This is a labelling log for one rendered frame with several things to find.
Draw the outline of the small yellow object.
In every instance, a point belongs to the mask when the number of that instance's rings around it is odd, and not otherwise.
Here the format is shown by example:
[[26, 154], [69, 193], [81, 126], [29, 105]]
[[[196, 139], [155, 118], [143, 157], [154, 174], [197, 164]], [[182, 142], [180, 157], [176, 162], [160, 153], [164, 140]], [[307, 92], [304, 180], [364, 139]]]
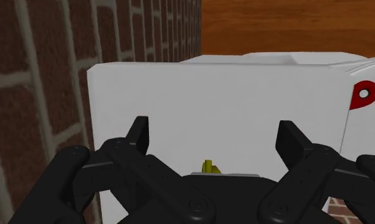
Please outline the small yellow object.
[[221, 174], [221, 171], [211, 160], [205, 160], [202, 163], [202, 173]]

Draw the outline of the white toilet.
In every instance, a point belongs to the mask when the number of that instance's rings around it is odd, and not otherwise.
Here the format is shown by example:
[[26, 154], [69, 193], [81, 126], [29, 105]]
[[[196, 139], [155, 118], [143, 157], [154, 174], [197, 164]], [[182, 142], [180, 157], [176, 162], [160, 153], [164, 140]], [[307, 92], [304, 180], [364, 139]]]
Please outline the white toilet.
[[149, 119], [155, 155], [181, 175], [211, 160], [226, 174], [279, 180], [281, 120], [341, 147], [359, 56], [334, 52], [201, 55], [183, 62], [109, 62], [87, 72], [94, 146]]

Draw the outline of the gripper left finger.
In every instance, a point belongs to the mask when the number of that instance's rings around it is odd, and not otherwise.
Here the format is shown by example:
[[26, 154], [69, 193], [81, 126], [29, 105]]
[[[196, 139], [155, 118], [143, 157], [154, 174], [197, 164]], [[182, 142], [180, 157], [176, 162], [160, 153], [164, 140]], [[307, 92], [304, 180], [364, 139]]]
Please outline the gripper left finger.
[[83, 212], [109, 190], [128, 212], [118, 224], [215, 224], [213, 201], [153, 155], [148, 117], [97, 151], [60, 150], [8, 224], [87, 224]]

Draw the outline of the white box with red mark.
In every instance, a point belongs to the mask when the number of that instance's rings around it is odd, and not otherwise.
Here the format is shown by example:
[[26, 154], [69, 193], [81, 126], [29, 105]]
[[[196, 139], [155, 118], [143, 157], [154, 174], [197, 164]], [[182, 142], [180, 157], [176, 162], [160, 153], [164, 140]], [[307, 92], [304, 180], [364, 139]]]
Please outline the white box with red mark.
[[375, 58], [347, 70], [355, 81], [340, 154], [375, 155]]

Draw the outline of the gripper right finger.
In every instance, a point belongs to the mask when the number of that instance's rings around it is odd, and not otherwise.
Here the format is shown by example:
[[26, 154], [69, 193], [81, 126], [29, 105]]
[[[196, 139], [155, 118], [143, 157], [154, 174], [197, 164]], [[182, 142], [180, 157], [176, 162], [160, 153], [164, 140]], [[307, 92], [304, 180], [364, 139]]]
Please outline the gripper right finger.
[[322, 211], [322, 199], [344, 200], [363, 224], [375, 224], [375, 155], [352, 162], [312, 143], [291, 121], [279, 123], [276, 151], [287, 173], [260, 201], [259, 224], [341, 224]]

